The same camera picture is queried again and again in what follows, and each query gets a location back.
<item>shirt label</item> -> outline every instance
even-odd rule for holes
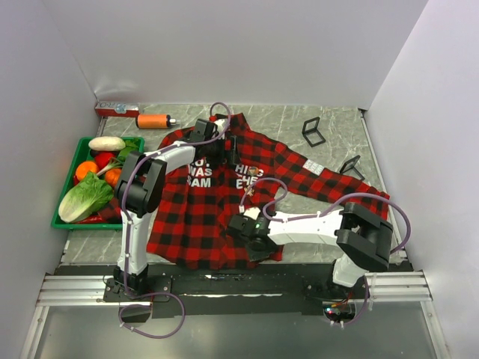
[[[316,174],[319,176],[321,172],[324,170],[324,166],[320,165],[319,163],[316,163],[314,161],[311,161],[310,159],[306,161],[306,163],[302,166],[304,169],[312,172],[313,174]]]
[[[210,164],[204,159],[197,160],[196,162],[188,165],[188,177],[187,183],[190,187],[211,187],[211,176],[214,176],[215,171],[210,168]],[[256,182],[259,177],[264,175],[264,170],[255,166],[237,165],[234,172],[238,176],[236,180],[237,189],[245,189]]]

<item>plaid shirt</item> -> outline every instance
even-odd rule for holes
[[[184,137],[191,129],[179,129],[166,136],[159,148]],[[337,174],[309,161],[285,144],[253,132],[243,114],[231,119],[230,131],[237,136],[241,165],[211,168],[204,159],[169,173],[162,201],[153,223],[147,251],[191,269],[251,268],[243,245],[226,234],[231,217],[246,187],[261,177],[284,181],[288,190],[333,203],[345,194],[367,192],[385,198],[385,192],[350,176]],[[279,184],[264,181],[254,187],[245,207],[262,207],[270,202]],[[369,198],[352,199],[387,218],[388,207]],[[281,260],[282,248],[270,258]]]

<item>green tray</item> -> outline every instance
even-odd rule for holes
[[[62,230],[121,230],[121,224],[108,224],[108,223],[95,223],[95,224],[75,224],[75,223],[65,223],[61,220],[58,215],[58,207],[60,202],[65,197],[65,194],[73,187],[73,176],[75,175],[76,168],[83,161],[92,160],[90,156],[90,147],[88,147],[88,142],[90,142],[94,137],[84,137],[80,138],[78,142],[78,147],[76,148],[75,156],[73,157],[72,164],[68,170],[67,179],[63,189],[61,190],[60,199],[58,200],[58,205],[53,214],[52,227],[60,228]],[[122,137],[124,140],[132,140],[136,137]],[[140,152],[144,149],[144,138],[140,137]]]

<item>orange bottle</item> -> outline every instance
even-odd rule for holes
[[[178,124],[169,114],[139,114],[136,118],[139,129],[169,129]]]

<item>red pepper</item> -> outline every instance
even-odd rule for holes
[[[84,220],[80,222],[76,222],[76,224],[95,224],[95,223],[108,223],[105,221],[101,215],[91,215],[88,218],[85,218]]]
[[[95,163],[97,163],[99,169],[102,170],[110,162],[110,159],[113,159],[114,157],[115,154],[112,152],[101,152],[95,157]]]

